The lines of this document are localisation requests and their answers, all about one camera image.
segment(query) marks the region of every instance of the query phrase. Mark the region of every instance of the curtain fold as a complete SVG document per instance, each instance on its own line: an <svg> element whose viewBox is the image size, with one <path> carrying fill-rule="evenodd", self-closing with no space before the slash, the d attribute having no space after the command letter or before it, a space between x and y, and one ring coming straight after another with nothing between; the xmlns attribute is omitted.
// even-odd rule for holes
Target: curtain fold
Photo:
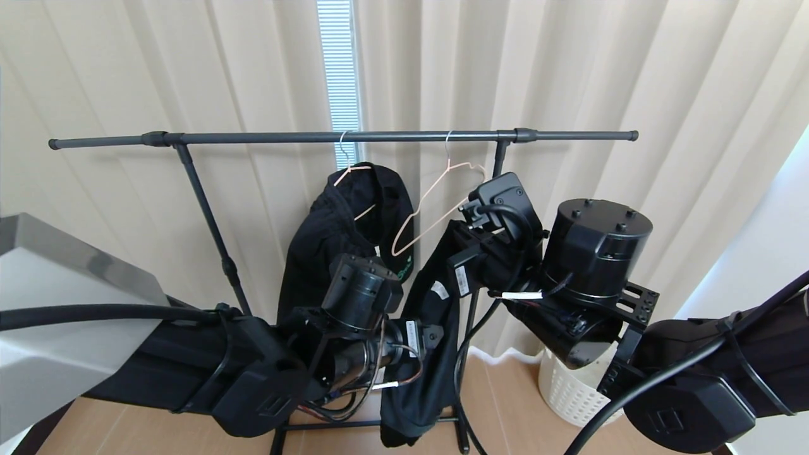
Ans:
<svg viewBox="0 0 809 455"><path fill-rule="evenodd" d="M636 142L515 144L503 170L518 173L548 229L569 198L648 216L654 231L631 278L662 293L656 319L685 302L809 123L805 2L356 1L354 14L366 130L640 131ZM491 171L493 144L449 150L453 164ZM365 152L397 169L413 199L446 162L439 143ZM445 180L417 232L481 176ZM504 308L473 344L495 355L539 347Z"/></svg>
<svg viewBox="0 0 809 455"><path fill-rule="evenodd" d="M31 212L203 308L235 298L176 154L48 139L331 130L314 1L0 2L0 69L2 213ZM254 313L274 321L333 147L190 149Z"/></svg>

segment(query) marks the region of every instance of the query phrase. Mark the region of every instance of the perforated plastic basket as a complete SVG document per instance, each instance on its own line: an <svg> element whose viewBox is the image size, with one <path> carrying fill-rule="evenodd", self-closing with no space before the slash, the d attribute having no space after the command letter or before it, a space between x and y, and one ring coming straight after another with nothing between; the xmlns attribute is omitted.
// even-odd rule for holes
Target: perforated plastic basket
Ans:
<svg viewBox="0 0 809 455"><path fill-rule="evenodd" d="M616 346L612 345L592 364L578 370L568 369L549 349L542 355L540 365L540 393L553 412L568 423L583 427L609 403L609 398L598 393L601 377L607 371ZM624 414L621 409L605 423L610 423Z"/></svg>

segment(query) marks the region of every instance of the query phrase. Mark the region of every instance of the hanger hook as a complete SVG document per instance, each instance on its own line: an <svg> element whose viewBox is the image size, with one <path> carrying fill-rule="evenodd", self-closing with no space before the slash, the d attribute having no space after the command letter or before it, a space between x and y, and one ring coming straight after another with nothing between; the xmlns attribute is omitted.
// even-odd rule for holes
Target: hanger hook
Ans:
<svg viewBox="0 0 809 455"><path fill-rule="evenodd" d="M340 135L340 142L339 142L339 144L337 144L337 145L340 146L340 151L343 152L343 156L345 157L345 163L347 164L346 165L347 168L351 168L351 159L349 159L348 152L345 151L345 149L343 149L343 138L345 137L345 134L349 133L350 131L351 130L343 131L343 134Z"/></svg>
<svg viewBox="0 0 809 455"><path fill-rule="evenodd" d="M452 131L453 130L447 131L447 136L444 138L444 151L447 153L447 161L450 160L449 142L450 142L450 135L452 135Z"/></svg>

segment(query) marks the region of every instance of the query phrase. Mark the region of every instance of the clothes rack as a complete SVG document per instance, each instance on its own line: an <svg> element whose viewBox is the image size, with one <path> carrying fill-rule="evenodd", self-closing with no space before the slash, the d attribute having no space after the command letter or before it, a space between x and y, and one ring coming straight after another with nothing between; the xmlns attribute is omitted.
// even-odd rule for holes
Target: clothes rack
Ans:
<svg viewBox="0 0 809 455"><path fill-rule="evenodd" d="M513 130L452 130L450 131L352 131L352 132L311 132L311 133L168 133L166 131L152 131L139 136L116 136L106 138L77 138L77 139L51 139L48 145L54 150L79 147L109 147L120 145L145 145L150 147L172 147L175 149L180 162L185 167L188 181L193 187L197 203L205 216L211 236L222 259L222 272L227 276L233 287L236 300L242 313L250 315L250 305L244 294L239 271L236 264L227 252L222 234L216 223L214 213L208 203L208 198L202 188L202 183L194 167L193 158L188 149L191 144L236 144L236 143L313 143L313 142L495 142L494 166L492 178L502 173L503 162L506 159L506 148L514 143L535 141L576 141L576 140L637 140L637 131L539 131L530 128L514 128ZM472 293L469 302L469 311L466 323L466 335L475 322L478 292ZM460 375L463 377L466 366L466 352L463 353L460 365ZM451 417L442 417L440 423L453 422L455 434L458 439L458 449L464 455L469 453L469 440L467 424L460 417L457 405L453 406ZM317 430L325 428L348 427L378 427L379 420L366 420L359 422L290 424L276 428L270 455L281 455L283 452L286 433L290 431Z"/></svg>

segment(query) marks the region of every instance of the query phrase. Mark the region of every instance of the pink hanger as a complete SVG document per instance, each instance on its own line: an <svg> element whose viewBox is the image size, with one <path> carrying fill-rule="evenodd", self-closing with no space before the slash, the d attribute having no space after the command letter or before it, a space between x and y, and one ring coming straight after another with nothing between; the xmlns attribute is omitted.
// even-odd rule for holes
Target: pink hanger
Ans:
<svg viewBox="0 0 809 455"><path fill-rule="evenodd" d="M460 206L462 206L463 204L466 203L468 198L464 198L464 200L462 200L461 202L458 202L457 204L455 204L455 206L452 207L450 209L450 211L448 211L441 218L436 220L435 223L432 223L430 225L430 227L428 227L427 229L424 230L424 232L419 234L410 243L403 246L399 251L396 251L396 244L399 243L399 237L401 237L402 232L405 231L405 226L407 226L407 223L409 223L410 220L413 219L414 216L418 215L418 213L421 211L421 203L424 202L424 198L426 198L427 195L430 194L430 191L432 191L435 188L435 186L438 185L438 183L441 181L441 179L443 179L444 176L446 176L452 169L462 168L463 166L469 166L470 169L479 168L481 171L483 171L483 176L484 176L484 181L485 181L486 169L483 168L483 166L480 166L479 164L474 164L473 165L472 163L467 161L465 163L450 165L450 149L449 149L449 146L448 146L448 143L449 143L449 140L450 140L450 134L452 134L452 130L447 132L447 137L444 139L444 151L447 153L447 168L444 169L444 172L441 172L441 175L438 177L438 179L435 181L435 183L433 183L432 186L428 188L427 192L424 193L424 196L421 196L421 199L418 200L418 207L416 208L416 211L414 211L411 215L408 215L407 219L405 219L404 223L402 223L402 227L396 233L396 237L393 238L393 245L391 245L391 255L394 256L394 257L399 256L406 249L408 249L411 246L415 245L416 242L418 242L427 232L430 231L430 229L435 228L436 226L438 226L438 224L441 223L446 217L451 215L453 211L457 210L458 207L460 207Z"/></svg>
<svg viewBox="0 0 809 455"><path fill-rule="evenodd" d="M340 151L343 152L343 155L345 156L345 162L350 163L351 160L349 159L349 154L345 153L345 150L343 149L343 138L345 137L346 133L348 133L348 131L343 131L343 134L340 135L340 144L339 145L340 145ZM357 166L356 168L352 168L351 164L349 164L349 166L347 168L345 168L345 172L343 172L343 174L339 178L337 178L337 180L334 182L334 186L337 186L337 184L340 183L345 178L345 176L349 175L352 171L359 171L359 170L362 170L362 169L371 169L371 166ZM358 219L365 216L374 207L376 207L376 204L371 204L371 206L368 207L367 209L365 209L365 211L363 211L361 214L354 217L354 221L357 221Z"/></svg>

